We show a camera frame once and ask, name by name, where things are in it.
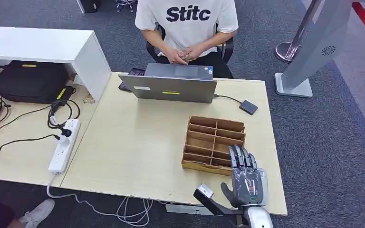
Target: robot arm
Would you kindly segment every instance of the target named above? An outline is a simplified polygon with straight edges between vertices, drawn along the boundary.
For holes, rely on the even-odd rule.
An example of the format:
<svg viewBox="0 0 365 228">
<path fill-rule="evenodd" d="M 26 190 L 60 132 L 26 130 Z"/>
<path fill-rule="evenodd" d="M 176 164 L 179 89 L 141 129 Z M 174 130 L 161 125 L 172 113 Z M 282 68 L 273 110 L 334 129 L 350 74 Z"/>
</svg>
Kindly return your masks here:
<svg viewBox="0 0 365 228">
<path fill-rule="evenodd" d="M 196 189 L 194 197 L 214 215 L 241 215 L 244 225 L 251 224 L 252 228 L 272 228 L 269 213 L 261 207 L 266 205 L 268 195 L 265 171 L 257 167 L 254 156 L 245 148 L 230 146 L 229 152 L 233 191 L 226 183 L 221 184 L 221 190 L 230 204 L 238 209 L 228 209 L 212 200 L 213 191 L 205 184 Z"/>
</svg>

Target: metal stand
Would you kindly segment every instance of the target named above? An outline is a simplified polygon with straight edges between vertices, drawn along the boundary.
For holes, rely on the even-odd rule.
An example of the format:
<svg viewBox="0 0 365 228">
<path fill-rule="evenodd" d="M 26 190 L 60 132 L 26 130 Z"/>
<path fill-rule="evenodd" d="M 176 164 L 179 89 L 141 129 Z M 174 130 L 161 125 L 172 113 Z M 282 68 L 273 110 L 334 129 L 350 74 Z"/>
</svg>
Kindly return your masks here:
<svg viewBox="0 0 365 228">
<path fill-rule="evenodd" d="M 306 25 L 311 21 L 311 19 L 316 14 L 316 11 L 322 0 L 312 0 L 310 6 L 307 9 L 303 20 L 301 21 L 300 27 L 297 30 L 295 37 L 291 43 L 283 42 L 276 46 L 275 56 L 282 60 L 283 62 L 291 63 L 296 57 L 296 54 L 301 50 L 301 39 L 303 37 Z"/>
<path fill-rule="evenodd" d="M 354 1 L 364 2 L 365 0 L 325 1 L 316 24 L 305 40 L 301 52 L 291 52 L 290 56 L 296 54 L 297 57 L 283 73 L 275 74 L 276 91 L 279 95 L 313 96 L 308 78 L 341 52 L 352 2 Z M 307 11 L 309 17 L 315 13 L 320 2 L 321 0 L 312 1 L 311 8 Z M 300 27 L 304 27 L 305 22 L 309 19 L 304 19 L 304 23 L 302 22 Z M 299 29 L 299 38 L 303 31 L 304 28 Z"/>
<path fill-rule="evenodd" d="M 134 8 L 132 7 L 132 4 L 135 2 L 138 2 L 137 0 L 115 0 L 117 4 L 117 12 L 120 12 L 122 10 L 123 6 L 129 6 L 129 10 L 131 12 L 134 11 Z"/>
</svg>

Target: white sneaker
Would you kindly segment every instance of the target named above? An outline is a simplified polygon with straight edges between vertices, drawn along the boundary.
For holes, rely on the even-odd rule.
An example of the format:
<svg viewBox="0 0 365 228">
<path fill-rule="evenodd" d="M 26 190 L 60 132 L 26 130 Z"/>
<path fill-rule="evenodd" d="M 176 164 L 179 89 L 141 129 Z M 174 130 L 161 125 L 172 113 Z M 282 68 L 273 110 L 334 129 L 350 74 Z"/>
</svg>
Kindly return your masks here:
<svg viewBox="0 0 365 228">
<path fill-rule="evenodd" d="M 31 212 L 26 212 L 19 221 L 27 223 L 25 228 L 36 228 L 51 213 L 54 205 L 53 199 L 46 199 Z"/>
</svg>

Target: hand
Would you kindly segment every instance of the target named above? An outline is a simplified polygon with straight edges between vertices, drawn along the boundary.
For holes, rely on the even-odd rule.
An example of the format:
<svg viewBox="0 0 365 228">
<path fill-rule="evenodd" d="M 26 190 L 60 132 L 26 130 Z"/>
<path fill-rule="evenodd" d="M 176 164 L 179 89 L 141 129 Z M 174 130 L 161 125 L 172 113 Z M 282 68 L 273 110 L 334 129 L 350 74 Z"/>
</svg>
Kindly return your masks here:
<svg viewBox="0 0 365 228">
<path fill-rule="evenodd" d="M 229 154 L 233 191 L 227 187 L 226 183 L 222 183 L 223 194 L 235 208 L 247 204 L 260 204 L 264 199 L 264 186 L 254 156 L 238 145 L 229 146 Z"/>
<path fill-rule="evenodd" d="M 184 49 L 178 53 L 178 55 L 183 59 L 184 61 L 193 61 L 196 60 L 200 54 L 204 52 L 204 48 L 202 44 L 196 44 L 193 45 L 187 49 Z"/>
<path fill-rule="evenodd" d="M 169 62 L 171 64 L 177 63 L 177 64 L 185 64 L 188 65 L 188 63 L 180 58 L 178 55 L 178 51 L 174 48 L 167 48 L 164 52 L 164 55 L 168 58 Z"/>
</svg>

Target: robot finger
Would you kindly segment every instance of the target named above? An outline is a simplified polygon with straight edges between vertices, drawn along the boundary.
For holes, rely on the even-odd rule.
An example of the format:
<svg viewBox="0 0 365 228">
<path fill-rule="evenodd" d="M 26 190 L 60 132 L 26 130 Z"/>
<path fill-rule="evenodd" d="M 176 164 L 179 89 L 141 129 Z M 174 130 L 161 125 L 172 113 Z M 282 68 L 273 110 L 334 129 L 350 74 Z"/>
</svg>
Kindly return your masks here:
<svg viewBox="0 0 365 228">
<path fill-rule="evenodd" d="M 248 151 L 242 147 L 241 150 L 243 151 L 243 154 L 244 154 L 244 161 L 246 163 L 246 167 L 250 168 L 251 167 L 251 159 L 250 159 L 250 156 L 248 155 Z"/>
<path fill-rule="evenodd" d="M 249 155 L 250 155 L 250 159 L 251 159 L 251 163 L 252 163 L 252 168 L 256 170 L 257 169 L 257 161 L 255 161 L 254 155 L 252 155 L 251 153 L 249 153 Z"/>
<path fill-rule="evenodd" d="M 234 145 L 234 147 L 236 148 L 237 157 L 239 158 L 240 167 L 244 167 L 245 163 L 244 163 L 243 154 L 241 152 L 241 148 L 238 145 Z"/>
<path fill-rule="evenodd" d="M 229 146 L 229 153 L 230 153 L 231 167 L 232 168 L 237 168 L 236 155 L 234 154 L 233 147 L 231 147 L 231 146 Z"/>
</svg>

